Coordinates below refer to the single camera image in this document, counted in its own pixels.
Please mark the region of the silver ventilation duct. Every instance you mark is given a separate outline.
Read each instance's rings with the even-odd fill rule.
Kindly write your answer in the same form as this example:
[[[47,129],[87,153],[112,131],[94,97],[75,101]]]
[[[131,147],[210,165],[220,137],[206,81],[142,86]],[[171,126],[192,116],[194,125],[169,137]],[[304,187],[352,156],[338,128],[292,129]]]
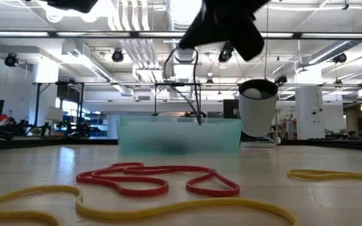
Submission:
[[[165,5],[169,30],[187,31],[201,9],[202,0],[165,0]],[[177,48],[170,60],[169,79],[179,83],[192,83],[195,59],[194,50]]]

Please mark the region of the dark grey rubber band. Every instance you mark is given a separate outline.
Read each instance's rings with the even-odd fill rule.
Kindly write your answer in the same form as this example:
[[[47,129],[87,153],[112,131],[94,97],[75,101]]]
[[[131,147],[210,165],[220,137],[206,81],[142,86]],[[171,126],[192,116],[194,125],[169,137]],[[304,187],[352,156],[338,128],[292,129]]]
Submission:
[[[174,54],[174,52],[178,49],[178,47],[175,47],[170,54],[168,55],[167,59],[165,60],[165,63],[163,64],[163,74],[164,77],[166,75],[167,72],[167,64],[170,61],[172,55]],[[194,62],[194,66],[193,66],[193,71],[192,71],[192,78],[193,78],[193,87],[194,87],[194,95],[195,95],[195,103],[196,103],[196,107],[193,106],[192,101],[188,100],[179,90],[172,88],[174,91],[178,92],[183,98],[184,100],[188,103],[188,105],[191,107],[192,111],[195,114],[195,118],[197,119],[197,123],[198,125],[202,125],[202,117],[201,117],[201,108],[200,108],[200,103],[199,103],[199,96],[198,96],[198,87],[200,87],[200,85],[197,83],[196,81],[196,68],[197,68],[197,64],[199,61],[199,52],[196,48],[191,48],[191,50],[193,50],[195,52],[195,62]]]

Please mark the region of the black hanging spotlight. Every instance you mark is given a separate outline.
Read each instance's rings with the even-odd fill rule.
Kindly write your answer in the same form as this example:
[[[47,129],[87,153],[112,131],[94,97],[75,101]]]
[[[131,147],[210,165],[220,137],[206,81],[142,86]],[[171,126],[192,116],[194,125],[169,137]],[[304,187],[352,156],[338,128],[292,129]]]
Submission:
[[[111,59],[116,63],[122,62],[124,60],[123,50],[121,48],[115,48]]]
[[[345,53],[341,53],[337,56],[335,56],[332,61],[335,63],[335,64],[338,64],[338,63],[345,63],[347,60],[347,56]]]
[[[220,50],[218,61],[219,63],[227,63],[233,56],[234,46],[227,41]]]
[[[8,53],[4,60],[4,64],[8,67],[16,67],[19,63],[16,53]]]

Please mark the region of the black background rig frame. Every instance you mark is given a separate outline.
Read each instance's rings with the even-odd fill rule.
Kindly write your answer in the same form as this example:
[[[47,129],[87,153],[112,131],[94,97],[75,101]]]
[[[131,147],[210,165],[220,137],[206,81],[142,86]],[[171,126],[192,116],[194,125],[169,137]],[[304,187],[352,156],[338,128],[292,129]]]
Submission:
[[[81,85],[81,92],[80,92],[80,99],[79,99],[79,108],[77,109],[77,123],[75,125],[75,129],[73,129],[72,132],[68,133],[68,137],[71,137],[73,139],[80,139],[82,137],[82,133],[84,130],[84,127],[82,126],[82,110],[83,110],[83,101],[84,101],[84,88],[85,83],[83,82],[54,82],[54,83],[38,83],[34,82],[33,85],[37,86],[37,95],[36,95],[36,108],[35,108],[35,121],[33,123],[33,126],[28,132],[31,132],[32,129],[38,127],[38,113],[39,113],[39,103],[40,103],[40,95],[41,95],[41,86],[46,85],[45,89],[51,85],[56,86],[66,86],[69,87],[69,85]],[[62,122],[63,120],[63,110],[60,108],[56,108],[54,106],[50,106],[47,109],[47,113],[45,115],[45,120],[52,121],[52,122]]]
[[[200,83],[182,83],[182,82],[163,82],[163,83],[154,83],[154,113],[157,113],[157,95],[162,91],[160,90],[158,92],[157,87],[164,88],[171,88],[174,92],[178,93],[184,101],[188,104],[188,106],[192,109],[193,116],[197,119],[200,119],[202,117],[202,111],[201,111],[201,84]],[[186,87],[190,86],[193,88],[193,99],[188,99],[181,91],[177,89],[177,87]]]

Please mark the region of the long yellow rubber band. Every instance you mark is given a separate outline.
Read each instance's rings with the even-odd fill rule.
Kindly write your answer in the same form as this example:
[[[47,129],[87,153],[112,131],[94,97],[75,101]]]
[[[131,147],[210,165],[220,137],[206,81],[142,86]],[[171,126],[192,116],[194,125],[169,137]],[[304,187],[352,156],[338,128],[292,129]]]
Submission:
[[[165,213],[186,210],[190,208],[230,206],[230,207],[246,207],[264,212],[269,212],[287,219],[292,226],[301,226],[300,221],[288,210],[272,205],[269,203],[249,200],[244,198],[206,198],[202,200],[193,200],[187,202],[179,202],[171,205],[163,205],[155,208],[135,211],[119,211],[119,210],[100,210],[87,206],[83,202],[83,191],[76,186],[68,185],[43,185],[32,186],[22,190],[12,191],[0,195],[0,202],[16,198],[17,196],[27,193],[38,192],[64,192],[71,193],[76,196],[75,210],[77,213],[98,220],[137,220],[141,218],[154,217]],[[0,219],[36,219],[53,224],[54,226],[64,226],[63,221],[50,212],[39,210],[0,210]]]

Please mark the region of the red rubber band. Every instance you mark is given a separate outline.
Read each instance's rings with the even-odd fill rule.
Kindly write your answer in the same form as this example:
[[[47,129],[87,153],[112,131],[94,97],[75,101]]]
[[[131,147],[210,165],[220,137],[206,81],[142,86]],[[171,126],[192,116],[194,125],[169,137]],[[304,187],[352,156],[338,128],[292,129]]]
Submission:
[[[232,197],[240,194],[241,187],[219,174],[215,169],[206,168],[202,166],[133,166],[126,168],[124,174],[128,175],[160,175],[165,173],[175,172],[204,172],[206,175],[202,175],[193,179],[190,179],[185,184],[185,189],[191,193],[195,193],[203,196],[210,197]],[[229,187],[228,190],[213,190],[208,188],[201,188],[196,184],[216,178]]]
[[[166,180],[140,176],[104,176],[106,173],[124,173],[127,168],[138,166],[144,166],[144,164],[132,162],[115,163],[107,168],[79,173],[76,175],[76,182],[106,186],[124,196],[148,197],[163,195],[168,192],[169,183]],[[119,182],[153,183],[159,185],[159,187],[147,190],[134,190],[122,187]]]

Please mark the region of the white pillar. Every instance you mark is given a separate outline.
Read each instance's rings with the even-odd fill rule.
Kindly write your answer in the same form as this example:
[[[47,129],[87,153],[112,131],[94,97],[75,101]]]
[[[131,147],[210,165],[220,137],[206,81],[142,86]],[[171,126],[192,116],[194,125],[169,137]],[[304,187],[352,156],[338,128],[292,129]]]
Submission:
[[[325,137],[323,102],[320,87],[299,87],[295,92],[297,110],[297,139]]]

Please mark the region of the translucent green plastic bin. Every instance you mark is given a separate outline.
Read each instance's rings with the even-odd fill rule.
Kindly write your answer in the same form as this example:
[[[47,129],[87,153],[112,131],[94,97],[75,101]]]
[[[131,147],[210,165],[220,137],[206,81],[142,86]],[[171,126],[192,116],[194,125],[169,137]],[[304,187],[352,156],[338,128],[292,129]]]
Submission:
[[[120,116],[118,145],[123,154],[237,153],[238,119]]]

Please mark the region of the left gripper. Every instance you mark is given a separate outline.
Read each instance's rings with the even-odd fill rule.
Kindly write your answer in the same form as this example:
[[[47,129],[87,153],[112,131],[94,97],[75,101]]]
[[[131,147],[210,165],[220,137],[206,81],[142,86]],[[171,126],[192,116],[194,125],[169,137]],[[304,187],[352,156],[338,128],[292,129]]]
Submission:
[[[97,2],[98,0],[47,0],[47,4],[51,7],[80,13],[89,13]]]

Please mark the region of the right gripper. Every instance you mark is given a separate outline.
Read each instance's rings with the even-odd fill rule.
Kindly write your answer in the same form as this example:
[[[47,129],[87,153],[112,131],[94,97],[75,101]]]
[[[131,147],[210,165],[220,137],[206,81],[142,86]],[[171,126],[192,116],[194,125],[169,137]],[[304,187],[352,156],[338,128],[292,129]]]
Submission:
[[[251,19],[254,13],[269,0],[204,0],[206,10],[199,12],[178,43],[181,49],[227,41],[221,33],[215,18],[231,16],[228,22],[228,36],[236,51],[244,61],[250,61],[261,53],[264,39]]]

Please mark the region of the black overhead crossbar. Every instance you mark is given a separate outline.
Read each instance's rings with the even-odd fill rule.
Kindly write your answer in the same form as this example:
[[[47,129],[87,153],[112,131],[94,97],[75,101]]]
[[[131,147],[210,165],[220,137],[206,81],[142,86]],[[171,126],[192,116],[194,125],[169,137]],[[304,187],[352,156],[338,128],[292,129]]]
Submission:
[[[182,31],[0,31],[0,38],[181,39]],[[362,33],[261,32],[269,40],[361,40]]]

